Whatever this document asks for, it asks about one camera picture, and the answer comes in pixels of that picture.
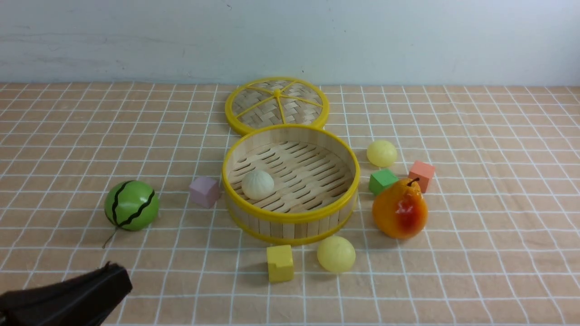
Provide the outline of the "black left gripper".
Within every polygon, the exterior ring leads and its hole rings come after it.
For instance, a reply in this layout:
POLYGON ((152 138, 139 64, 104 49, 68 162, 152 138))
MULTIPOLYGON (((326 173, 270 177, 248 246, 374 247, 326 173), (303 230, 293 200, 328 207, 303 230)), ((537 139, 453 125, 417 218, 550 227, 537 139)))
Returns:
POLYGON ((107 262, 93 272, 0 297, 3 326, 100 326, 133 285, 126 268, 107 262))

